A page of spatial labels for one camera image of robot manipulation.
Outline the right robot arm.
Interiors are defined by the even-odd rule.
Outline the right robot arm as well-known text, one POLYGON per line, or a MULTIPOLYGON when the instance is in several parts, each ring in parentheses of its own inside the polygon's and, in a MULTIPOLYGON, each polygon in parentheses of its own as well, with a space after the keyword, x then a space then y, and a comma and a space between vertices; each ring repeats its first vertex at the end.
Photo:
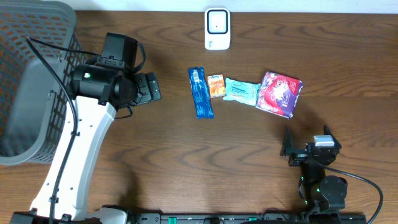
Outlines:
POLYGON ((306 203, 297 219, 299 222, 340 223, 338 212, 345 208, 348 184, 344 178, 325 173, 340 149, 341 144, 328 126, 324 126, 323 134, 314 136, 313 142, 306 143, 303 149, 293 146, 290 131, 285 129, 280 154, 289 158, 289 166, 300 167, 298 190, 306 203))

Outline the blue biscuit packet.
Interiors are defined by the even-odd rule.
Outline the blue biscuit packet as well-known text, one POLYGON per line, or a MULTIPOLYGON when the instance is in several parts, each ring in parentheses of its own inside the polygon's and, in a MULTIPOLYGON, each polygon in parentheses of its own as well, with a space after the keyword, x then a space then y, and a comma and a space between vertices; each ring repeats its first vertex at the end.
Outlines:
POLYGON ((203 67, 193 67, 188 69, 191 84, 193 102, 196 109, 197 119, 213 119, 214 113, 211 106, 211 98, 208 85, 205 80, 203 67))

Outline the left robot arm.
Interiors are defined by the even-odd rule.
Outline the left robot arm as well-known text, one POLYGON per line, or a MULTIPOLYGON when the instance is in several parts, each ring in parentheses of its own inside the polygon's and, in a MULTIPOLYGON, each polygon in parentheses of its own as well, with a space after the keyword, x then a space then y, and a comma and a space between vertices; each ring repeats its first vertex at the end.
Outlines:
POLYGON ((46 180, 28 212, 14 212, 11 223, 132 223, 126 209, 105 205, 88 213, 91 178, 103 139, 121 108, 161 99, 156 75, 135 64, 144 47, 127 35, 106 34, 101 54, 79 64, 63 84, 53 68, 36 56, 68 101, 65 122, 46 180))

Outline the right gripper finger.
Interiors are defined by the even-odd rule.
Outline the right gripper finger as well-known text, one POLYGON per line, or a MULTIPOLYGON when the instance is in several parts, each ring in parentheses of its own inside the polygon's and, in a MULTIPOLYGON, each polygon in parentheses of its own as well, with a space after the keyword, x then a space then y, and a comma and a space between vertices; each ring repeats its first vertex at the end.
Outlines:
POLYGON ((327 125, 324 125, 323 127, 323 133, 324 135, 329 135, 331 136, 333 142, 334 142, 334 148, 336 150, 340 150, 341 149, 341 144, 338 142, 338 140, 334 137, 334 135, 331 133, 329 127, 327 125))
POLYGON ((293 153, 292 138, 291 138, 289 128, 286 127, 285 134, 284 134, 284 140, 283 140, 282 147, 280 150, 280 156, 290 156, 291 153, 293 153))

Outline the orange tissue packet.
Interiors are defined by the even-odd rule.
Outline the orange tissue packet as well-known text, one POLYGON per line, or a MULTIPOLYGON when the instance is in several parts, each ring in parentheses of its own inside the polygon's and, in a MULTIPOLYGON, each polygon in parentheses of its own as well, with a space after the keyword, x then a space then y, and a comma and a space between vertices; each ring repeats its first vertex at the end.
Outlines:
POLYGON ((210 75, 207 77, 208 88, 212 98, 225 96, 226 89, 224 85, 223 74, 210 75))

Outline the purple snack packet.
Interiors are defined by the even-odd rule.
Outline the purple snack packet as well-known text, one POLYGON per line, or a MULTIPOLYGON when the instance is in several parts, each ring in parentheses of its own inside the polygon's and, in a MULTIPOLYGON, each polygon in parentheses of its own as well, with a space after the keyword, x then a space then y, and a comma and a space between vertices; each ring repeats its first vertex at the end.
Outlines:
POLYGON ((258 92, 256 108, 290 119, 302 88, 303 83, 299 79, 266 72, 258 92))

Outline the teal wet wipes packet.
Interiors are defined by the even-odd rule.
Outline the teal wet wipes packet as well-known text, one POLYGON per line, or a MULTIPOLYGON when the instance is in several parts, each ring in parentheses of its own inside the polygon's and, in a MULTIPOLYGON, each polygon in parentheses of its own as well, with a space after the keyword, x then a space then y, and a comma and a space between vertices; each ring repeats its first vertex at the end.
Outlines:
POLYGON ((257 103, 258 91, 260 87, 260 83, 253 84, 226 78, 226 94, 223 99, 225 101, 237 101, 249 106, 255 106, 257 103))

